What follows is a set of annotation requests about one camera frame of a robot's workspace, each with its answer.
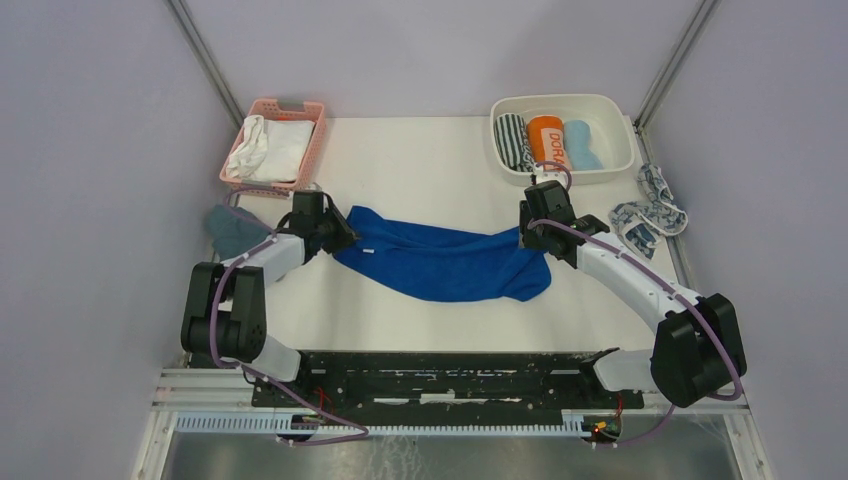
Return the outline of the patterned white blue cloth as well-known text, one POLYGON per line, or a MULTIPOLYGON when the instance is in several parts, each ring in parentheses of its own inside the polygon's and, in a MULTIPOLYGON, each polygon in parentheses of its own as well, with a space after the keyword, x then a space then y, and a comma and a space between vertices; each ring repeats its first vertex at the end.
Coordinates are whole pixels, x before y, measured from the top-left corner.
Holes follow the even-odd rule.
POLYGON ((630 250, 651 260, 661 240, 681 234, 689 219, 675 201, 659 167, 642 165, 636 183, 644 198, 618 204, 608 219, 612 230, 630 250))

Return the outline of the orange rolled towel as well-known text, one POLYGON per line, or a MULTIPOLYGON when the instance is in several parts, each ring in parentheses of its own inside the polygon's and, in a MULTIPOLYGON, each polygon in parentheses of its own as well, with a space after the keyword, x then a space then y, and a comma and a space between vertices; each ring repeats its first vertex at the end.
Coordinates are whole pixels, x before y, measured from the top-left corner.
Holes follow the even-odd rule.
POLYGON ((527 135, 536 163, 554 162, 571 170, 566 152, 564 122, 556 116, 540 115, 527 124, 527 135))

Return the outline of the grey-blue towel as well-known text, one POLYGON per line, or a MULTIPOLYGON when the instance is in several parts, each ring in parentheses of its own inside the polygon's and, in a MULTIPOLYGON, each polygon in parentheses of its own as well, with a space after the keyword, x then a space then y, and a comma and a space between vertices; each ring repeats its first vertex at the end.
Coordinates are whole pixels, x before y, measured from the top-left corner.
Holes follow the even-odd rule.
POLYGON ((265 241, 271 227, 241 207, 215 205, 204 218, 214 253, 220 260, 244 254, 265 241))

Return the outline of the striped rolled towel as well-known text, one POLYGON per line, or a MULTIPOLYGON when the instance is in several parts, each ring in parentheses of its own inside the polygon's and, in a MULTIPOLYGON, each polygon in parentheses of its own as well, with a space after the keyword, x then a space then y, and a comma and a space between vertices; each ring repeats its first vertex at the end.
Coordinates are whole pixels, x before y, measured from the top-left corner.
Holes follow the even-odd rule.
POLYGON ((527 123, 518 114, 505 113, 495 118, 493 133, 501 163, 510 171, 531 173, 535 159, 529 142, 527 123))

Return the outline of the white crumpled cloth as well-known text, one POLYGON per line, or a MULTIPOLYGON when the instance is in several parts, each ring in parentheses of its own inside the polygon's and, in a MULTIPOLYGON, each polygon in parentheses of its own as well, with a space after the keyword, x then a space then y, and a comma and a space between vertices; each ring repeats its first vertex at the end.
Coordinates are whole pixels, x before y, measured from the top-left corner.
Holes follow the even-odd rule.
POLYGON ((250 115, 242 126, 242 141, 227 159, 225 168, 228 177, 250 178, 264 162, 268 152, 266 119, 262 115, 250 115))

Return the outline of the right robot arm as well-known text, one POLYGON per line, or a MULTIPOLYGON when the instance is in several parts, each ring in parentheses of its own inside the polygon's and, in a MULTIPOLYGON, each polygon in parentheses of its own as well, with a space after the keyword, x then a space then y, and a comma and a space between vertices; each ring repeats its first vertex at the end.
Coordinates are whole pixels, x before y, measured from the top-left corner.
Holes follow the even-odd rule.
POLYGON ((686 408, 743 393, 747 360, 737 314, 721 294, 705 296, 659 274, 593 215, 578 217, 557 180, 527 187, 519 204, 520 245, 543 251, 598 281, 654 335, 652 348, 595 355, 577 382, 580 400, 602 408, 618 391, 655 391, 686 408))

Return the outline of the white folded towel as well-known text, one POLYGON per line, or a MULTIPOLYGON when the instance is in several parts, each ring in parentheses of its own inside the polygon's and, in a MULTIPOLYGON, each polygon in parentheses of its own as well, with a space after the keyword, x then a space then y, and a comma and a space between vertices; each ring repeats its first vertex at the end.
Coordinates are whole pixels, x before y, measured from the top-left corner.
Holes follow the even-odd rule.
POLYGON ((262 182, 290 183, 299 174, 312 138, 315 122, 310 120, 266 120, 268 152, 253 174, 262 182))

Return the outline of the light blue towel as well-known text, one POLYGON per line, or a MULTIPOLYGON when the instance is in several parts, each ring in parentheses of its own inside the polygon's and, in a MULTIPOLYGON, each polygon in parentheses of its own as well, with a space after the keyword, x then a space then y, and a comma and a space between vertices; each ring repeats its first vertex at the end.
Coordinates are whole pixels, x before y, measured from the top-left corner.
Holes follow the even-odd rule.
POLYGON ((564 123, 565 147, 570 163, 575 171, 602 170, 603 164, 590 148, 591 129, 583 120, 569 120, 564 123))

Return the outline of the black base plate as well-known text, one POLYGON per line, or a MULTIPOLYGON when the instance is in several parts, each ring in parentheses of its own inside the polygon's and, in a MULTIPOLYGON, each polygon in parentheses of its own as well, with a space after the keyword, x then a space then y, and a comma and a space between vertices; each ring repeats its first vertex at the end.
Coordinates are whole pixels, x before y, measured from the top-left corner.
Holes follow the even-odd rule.
POLYGON ((564 410, 641 409, 601 386, 597 352, 308 351, 291 389, 369 426, 554 426, 564 410))

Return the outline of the dark blue towel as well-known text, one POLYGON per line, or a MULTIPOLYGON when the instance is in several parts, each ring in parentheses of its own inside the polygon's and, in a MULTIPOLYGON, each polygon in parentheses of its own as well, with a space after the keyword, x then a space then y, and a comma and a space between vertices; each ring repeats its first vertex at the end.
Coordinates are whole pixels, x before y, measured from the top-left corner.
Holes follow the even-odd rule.
POLYGON ((544 253, 519 246, 519 229, 483 234, 385 219, 355 206, 356 243, 333 255, 345 267, 407 296, 461 303, 526 302, 552 282, 544 253))

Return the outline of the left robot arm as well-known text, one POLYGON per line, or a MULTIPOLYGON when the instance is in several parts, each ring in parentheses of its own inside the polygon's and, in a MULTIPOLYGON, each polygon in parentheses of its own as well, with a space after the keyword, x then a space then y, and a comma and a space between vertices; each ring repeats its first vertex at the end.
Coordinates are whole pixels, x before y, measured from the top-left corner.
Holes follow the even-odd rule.
POLYGON ((222 262, 193 267, 180 332, 184 351, 220 368, 240 368, 268 382, 293 407, 313 397, 313 378, 301 371, 305 355, 267 330, 266 288, 320 252, 353 246, 358 236, 332 197, 297 191, 292 210, 258 245, 222 262))

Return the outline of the white plastic tub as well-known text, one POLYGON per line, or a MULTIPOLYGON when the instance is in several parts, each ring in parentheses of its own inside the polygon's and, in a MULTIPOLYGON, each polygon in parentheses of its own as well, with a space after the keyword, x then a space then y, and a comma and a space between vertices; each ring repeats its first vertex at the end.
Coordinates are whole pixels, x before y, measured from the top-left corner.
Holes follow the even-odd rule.
POLYGON ((507 97, 501 99, 490 109, 490 138, 496 164, 509 183, 525 185, 533 173, 545 173, 566 179, 562 169, 553 167, 552 162, 535 162, 531 173, 518 173, 508 170, 497 153, 493 133, 496 117, 505 113, 522 116, 526 123, 540 115, 559 117, 564 123, 569 120, 583 120, 591 129, 590 148, 603 164, 602 170, 569 170, 575 185, 597 184, 611 181, 633 166, 636 158, 635 141, 629 118, 624 116, 619 106, 610 98, 600 94, 547 94, 507 97))

